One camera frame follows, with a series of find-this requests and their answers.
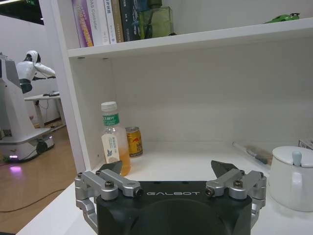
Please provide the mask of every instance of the green bottle cap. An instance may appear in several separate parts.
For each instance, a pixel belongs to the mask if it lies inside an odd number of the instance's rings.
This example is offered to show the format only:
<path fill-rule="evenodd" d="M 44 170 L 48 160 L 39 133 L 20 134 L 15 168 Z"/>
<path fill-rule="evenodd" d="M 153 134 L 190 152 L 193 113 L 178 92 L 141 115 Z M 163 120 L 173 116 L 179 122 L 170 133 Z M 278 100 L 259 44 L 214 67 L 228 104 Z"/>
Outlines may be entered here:
<path fill-rule="evenodd" d="M 148 0 L 148 7 L 150 9 L 156 9 L 162 7 L 162 0 Z"/>

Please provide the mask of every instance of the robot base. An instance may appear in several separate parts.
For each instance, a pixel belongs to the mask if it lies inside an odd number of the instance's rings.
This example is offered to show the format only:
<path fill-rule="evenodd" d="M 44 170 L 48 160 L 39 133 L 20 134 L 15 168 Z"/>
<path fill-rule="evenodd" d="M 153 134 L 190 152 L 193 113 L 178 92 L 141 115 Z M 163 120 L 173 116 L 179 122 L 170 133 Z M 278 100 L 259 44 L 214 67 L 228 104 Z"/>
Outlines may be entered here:
<path fill-rule="evenodd" d="M 3 156 L 8 157 L 9 162 L 24 162 L 34 159 L 40 154 L 53 148 L 53 137 L 44 138 L 16 145 L 0 145 Z"/>

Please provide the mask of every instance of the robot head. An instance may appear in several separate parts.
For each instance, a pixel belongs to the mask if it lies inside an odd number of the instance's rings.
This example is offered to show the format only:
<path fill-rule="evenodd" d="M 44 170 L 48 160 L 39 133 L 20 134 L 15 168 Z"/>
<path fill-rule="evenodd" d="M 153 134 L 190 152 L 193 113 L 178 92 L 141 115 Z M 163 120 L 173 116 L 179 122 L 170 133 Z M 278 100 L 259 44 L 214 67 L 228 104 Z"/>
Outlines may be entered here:
<path fill-rule="evenodd" d="M 37 51 L 35 50 L 29 50 L 26 54 L 26 57 L 24 59 L 24 61 L 30 61 L 33 63 L 40 63 L 41 62 L 41 57 L 38 54 Z"/>

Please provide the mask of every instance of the humanoid robot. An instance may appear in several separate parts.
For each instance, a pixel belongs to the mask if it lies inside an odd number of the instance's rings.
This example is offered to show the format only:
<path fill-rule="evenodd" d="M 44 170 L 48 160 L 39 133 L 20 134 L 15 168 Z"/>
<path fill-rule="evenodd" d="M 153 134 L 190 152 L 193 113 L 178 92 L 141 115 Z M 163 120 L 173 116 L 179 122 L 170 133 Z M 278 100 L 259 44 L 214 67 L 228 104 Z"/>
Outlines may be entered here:
<path fill-rule="evenodd" d="M 34 128 L 24 101 L 37 73 L 55 76 L 54 70 L 41 64 L 38 52 L 28 51 L 17 66 L 0 54 L 0 151 L 11 161 L 32 159 L 54 146 L 49 128 Z"/>

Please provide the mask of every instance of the wooden floor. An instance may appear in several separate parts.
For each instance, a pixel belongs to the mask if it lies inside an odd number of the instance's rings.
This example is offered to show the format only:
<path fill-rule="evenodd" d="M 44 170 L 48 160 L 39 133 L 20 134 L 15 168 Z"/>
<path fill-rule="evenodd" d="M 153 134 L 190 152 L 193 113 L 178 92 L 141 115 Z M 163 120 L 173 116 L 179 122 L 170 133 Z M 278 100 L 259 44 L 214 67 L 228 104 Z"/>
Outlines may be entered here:
<path fill-rule="evenodd" d="M 53 149 L 26 163 L 0 166 L 0 211 L 23 207 L 73 182 L 76 169 L 67 129 L 52 135 Z M 0 232 L 17 233 L 60 193 L 19 211 L 0 212 Z"/>

